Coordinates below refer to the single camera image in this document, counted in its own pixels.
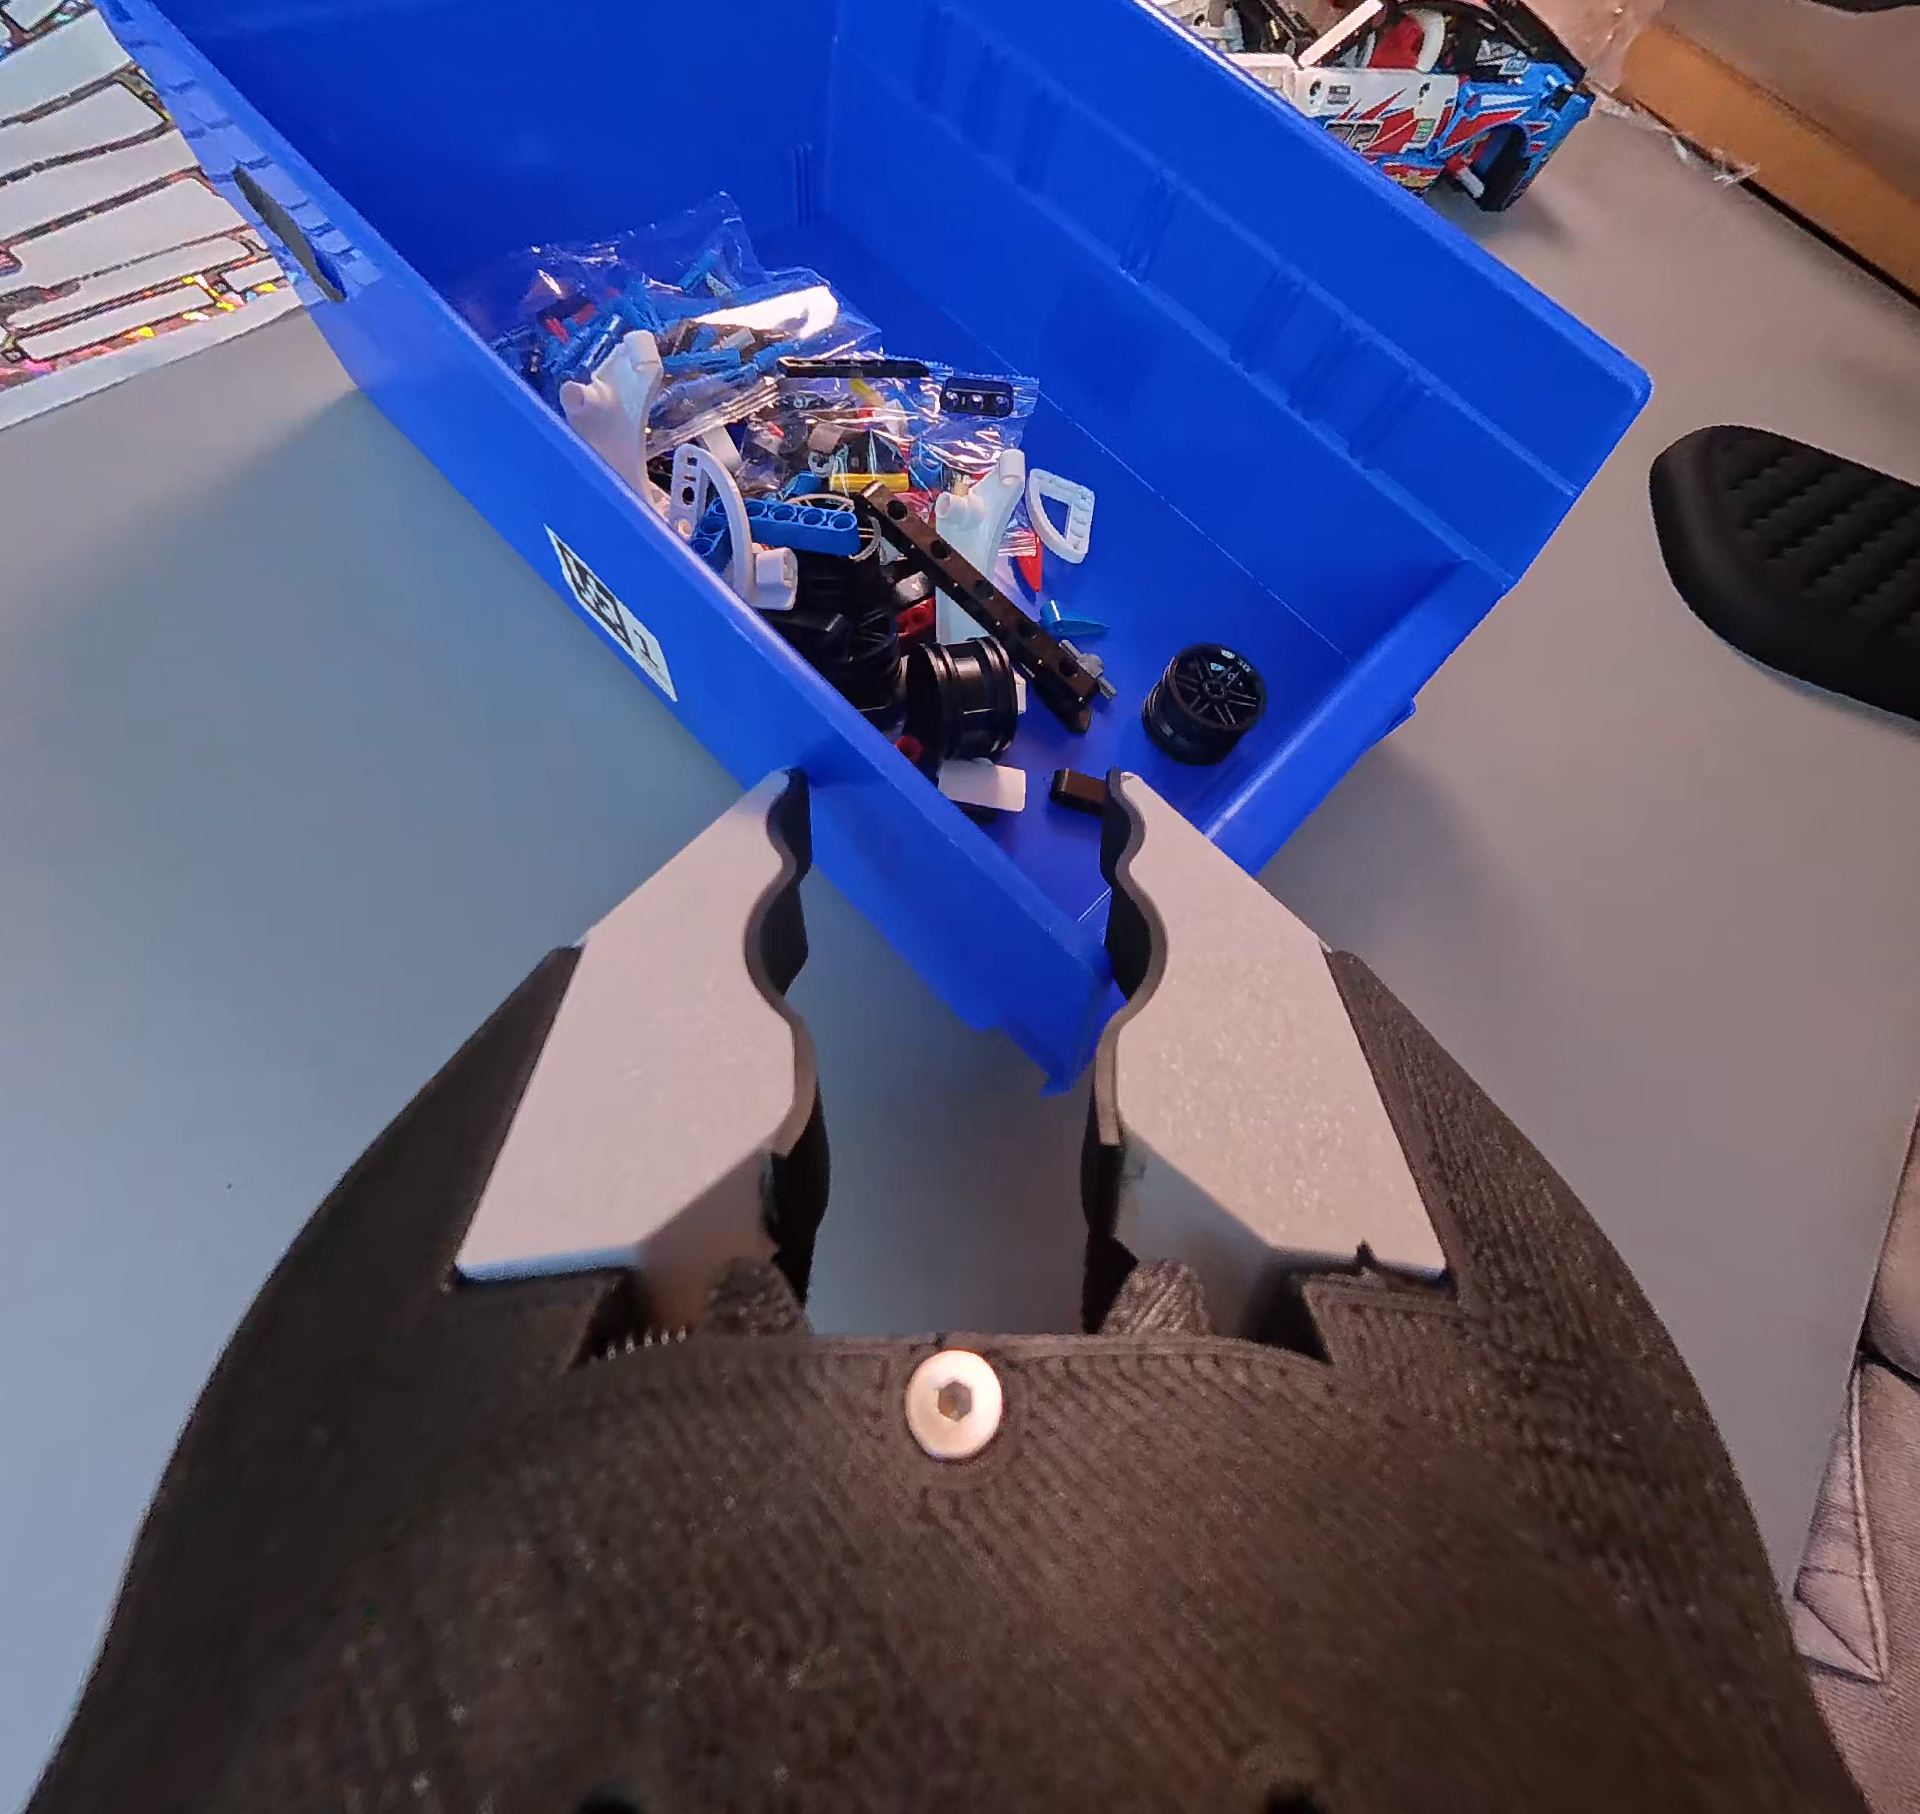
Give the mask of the black lego wheel rim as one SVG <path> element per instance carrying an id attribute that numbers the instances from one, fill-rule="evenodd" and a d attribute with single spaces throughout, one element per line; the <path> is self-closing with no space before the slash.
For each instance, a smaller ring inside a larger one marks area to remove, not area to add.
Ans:
<path id="1" fill-rule="evenodd" d="M 1019 674 L 991 635 L 923 644 L 907 652 L 903 737 L 917 744 L 927 778 L 946 762 L 993 761 L 1012 746 L 1019 721 Z"/>
<path id="2" fill-rule="evenodd" d="M 1179 649 L 1143 702 L 1147 741 L 1183 767 L 1217 767 L 1260 722 L 1264 674 L 1222 644 Z"/>

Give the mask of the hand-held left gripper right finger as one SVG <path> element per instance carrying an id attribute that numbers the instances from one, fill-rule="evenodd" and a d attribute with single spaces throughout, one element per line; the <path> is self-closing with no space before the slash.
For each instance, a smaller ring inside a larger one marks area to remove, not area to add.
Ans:
<path id="1" fill-rule="evenodd" d="M 1142 775 L 1102 817 L 1121 1008 L 1094 1058 L 1089 1289 L 1131 1255 L 1208 1294 L 1446 1257 L 1329 948 Z"/>

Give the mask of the blue bin with tag label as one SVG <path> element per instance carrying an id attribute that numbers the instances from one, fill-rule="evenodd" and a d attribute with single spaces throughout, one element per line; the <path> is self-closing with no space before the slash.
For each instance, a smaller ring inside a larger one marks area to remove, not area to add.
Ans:
<path id="1" fill-rule="evenodd" d="M 96 0 L 267 220 L 354 383 L 564 602 L 638 619 L 745 784 L 803 767 L 818 860 L 1055 1086 L 1105 1018 L 1094 827 L 1131 767 L 1258 869 L 1410 712 L 1645 407 L 1647 376 L 1143 0 Z M 740 607 L 456 308 L 534 243 L 732 194 L 885 343 L 1034 376 L 1094 486 L 1067 605 L 1118 685 L 983 827 Z M 1147 741 L 1170 657 L 1242 649 L 1217 767 Z"/>

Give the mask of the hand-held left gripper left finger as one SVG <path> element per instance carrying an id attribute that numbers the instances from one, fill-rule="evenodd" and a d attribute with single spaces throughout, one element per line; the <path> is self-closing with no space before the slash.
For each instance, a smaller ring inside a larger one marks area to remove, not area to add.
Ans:
<path id="1" fill-rule="evenodd" d="M 825 1212 L 806 961 L 809 784 L 777 770 L 596 921 L 469 1235 L 464 1279 L 628 1268 L 644 1325 L 702 1319 L 738 1255 L 806 1297 Z"/>

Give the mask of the partly built lego race car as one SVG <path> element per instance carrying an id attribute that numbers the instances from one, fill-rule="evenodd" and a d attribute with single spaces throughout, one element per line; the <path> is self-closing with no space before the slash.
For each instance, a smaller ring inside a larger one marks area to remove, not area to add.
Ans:
<path id="1" fill-rule="evenodd" d="M 1196 0 L 1243 73 L 1415 194 L 1514 207 L 1593 113 L 1581 62 L 1521 0 Z"/>

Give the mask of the long black lego beam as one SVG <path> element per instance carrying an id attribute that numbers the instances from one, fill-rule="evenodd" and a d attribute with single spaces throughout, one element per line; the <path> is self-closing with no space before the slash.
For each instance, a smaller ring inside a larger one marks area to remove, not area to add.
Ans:
<path id="1" fill-rule="evenodd" d="M 1009 652 L 1062 725 L 1084 736 L 1102 681 L 1083 655 L 1047 633 L 1034 617 L 1024 612 L 889 486 L 874 482 L 854 499 L 856 510 L 885 538 L 901 554 L 911 554 L 936 587 Z"/>

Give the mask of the holographic sticker sheet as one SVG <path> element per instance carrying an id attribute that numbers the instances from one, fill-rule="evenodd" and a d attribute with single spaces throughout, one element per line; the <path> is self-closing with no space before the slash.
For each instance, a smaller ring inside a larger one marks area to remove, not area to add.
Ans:
<path id="1" fill-rule="evenodd" d="M 3 0 L 3 424 L 300 304 L 95 0 Z"/>

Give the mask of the pile of lego parts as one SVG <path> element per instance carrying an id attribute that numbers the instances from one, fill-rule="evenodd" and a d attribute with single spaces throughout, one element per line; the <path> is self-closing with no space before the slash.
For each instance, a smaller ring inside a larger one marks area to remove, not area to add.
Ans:
<path id="1" fill-rule="evenodd" d="M 916 646 L 989 633 L 911 554 L 901 554 L 874 528 L 854 498 L 748 489 L 738 430 L 773 396 L 738 420 L 709 416 L 658 435 L 651 420 L 663 385 L 654 339 L 632 334 L 617 346 L 610 373 L 586 387 L 564 385 L 555 410 L 665 517 L 693 560 L 922 772 L 917 744 L 903 737 L 906 655 Z M 1028 422 L 1019 446 L 1002 454 L 977 482 L 939 493 L 889 489 L 1047 633 L 1083 655 L 1102 681 L 1095 718 L 1116 698 L 1100 654 L 1087 644 L 1102 633 L 1102 623 L 1084 623 L 1042 593 L 1047 558 L 1074 564 L 1087 556 L 1095 498 L 1084 485 L 1030 461 Z M 1016 669 L 1023 681 L 1018 728 L 1030 702 L 1062 725 Z M 1012 746 L 994 761 L 1007 765 Z"/>

